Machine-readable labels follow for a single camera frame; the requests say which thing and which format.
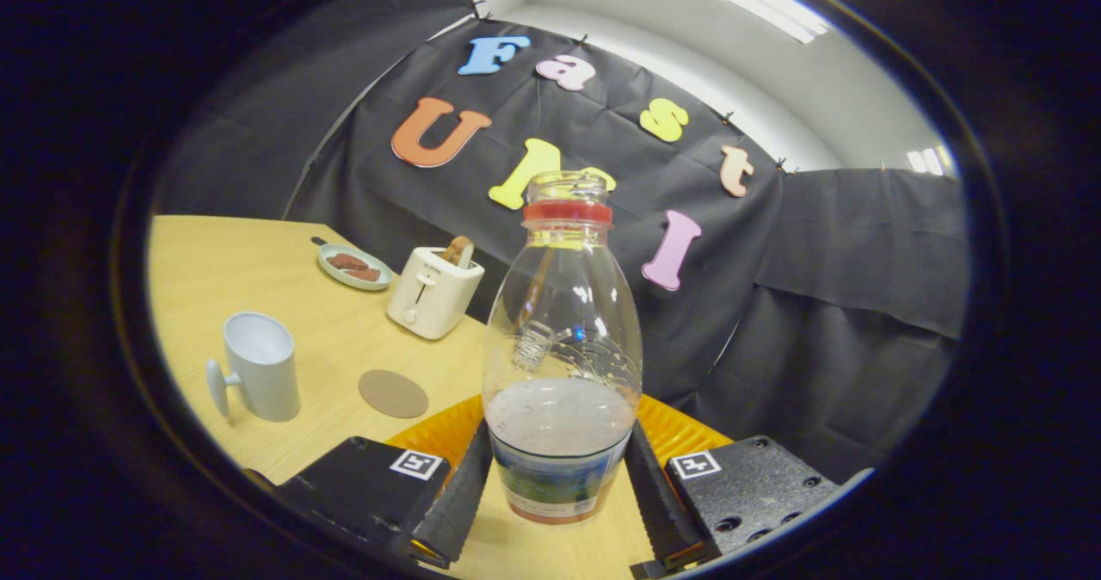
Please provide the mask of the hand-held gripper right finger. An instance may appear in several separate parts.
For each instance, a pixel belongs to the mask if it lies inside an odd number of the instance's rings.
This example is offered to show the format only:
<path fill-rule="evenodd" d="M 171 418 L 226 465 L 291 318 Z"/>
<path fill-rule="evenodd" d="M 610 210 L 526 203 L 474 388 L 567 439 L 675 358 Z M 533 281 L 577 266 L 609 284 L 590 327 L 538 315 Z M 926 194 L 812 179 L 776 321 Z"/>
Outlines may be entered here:
<path fill-rule="evenodd" d="M 838 484 L 766 435 L 732 440 L 650 396 L 625 452 L 653 558 L 636 577 L 690 577 L 739 563 L 802 528 L 873 475 Z"/>

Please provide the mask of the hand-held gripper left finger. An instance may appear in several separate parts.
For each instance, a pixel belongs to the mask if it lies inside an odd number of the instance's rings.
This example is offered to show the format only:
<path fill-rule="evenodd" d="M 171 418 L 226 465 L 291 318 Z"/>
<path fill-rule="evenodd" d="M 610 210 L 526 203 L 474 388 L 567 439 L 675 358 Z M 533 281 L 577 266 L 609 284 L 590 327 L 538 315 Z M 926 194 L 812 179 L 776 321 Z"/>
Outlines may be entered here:
<path fill-rule="evenodd" d="M 349 436 L 279 484 L 247 474 L 350 548 L 447 568 L 464 552 L 492 457 L 476 395 L 388 441 Z"/>

